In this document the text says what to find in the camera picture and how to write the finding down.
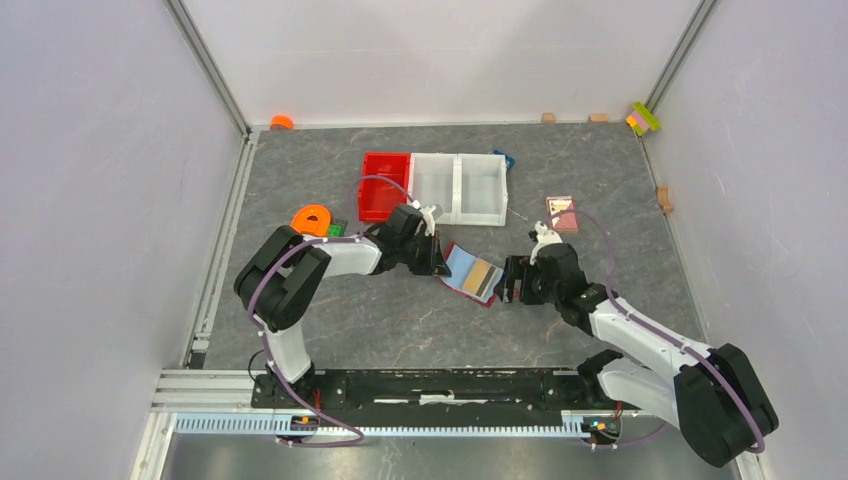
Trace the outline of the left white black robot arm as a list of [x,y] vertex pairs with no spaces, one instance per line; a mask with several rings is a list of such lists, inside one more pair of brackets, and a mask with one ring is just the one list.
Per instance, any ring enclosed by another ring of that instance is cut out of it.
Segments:
[[290,407],[314,394],[301,319],[321,282],[330,277],[380,275],[404,265],[418,276],[449,276],[436,221],[438,205],[415,201],[395,207],[385,222],[347,237],[314,237],[284,225],[242,268],[234,292],[267,351],[279,378],[275,392]]

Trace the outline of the red card holder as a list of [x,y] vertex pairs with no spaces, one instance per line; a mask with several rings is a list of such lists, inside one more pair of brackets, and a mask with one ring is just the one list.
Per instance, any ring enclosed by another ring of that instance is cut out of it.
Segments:
[[494,302],[495,292],[493,292],[493,295],[487,301],[481,301],[477,297],[468,295],[462,289],[462,283],[476,259],[481,258],[462,249],[455,242],[451,243],[447,249],[445,260],[451,269],[452,275],[450,277],[440,277],[439,280],[452,291],[488,308]]

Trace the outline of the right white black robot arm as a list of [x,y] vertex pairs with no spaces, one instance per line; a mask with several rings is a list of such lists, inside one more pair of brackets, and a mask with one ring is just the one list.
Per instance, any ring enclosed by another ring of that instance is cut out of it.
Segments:
[[692,340],[643,315],[609,286],[588,281],[569,244],[507,257],[495,293],[504,302],[549,304],[565,323],[610,344],[580,365],[580,400],[591,408],[612,400],[636,406],[676,428],[712,466],[763,452],[779,428],[744,351]]

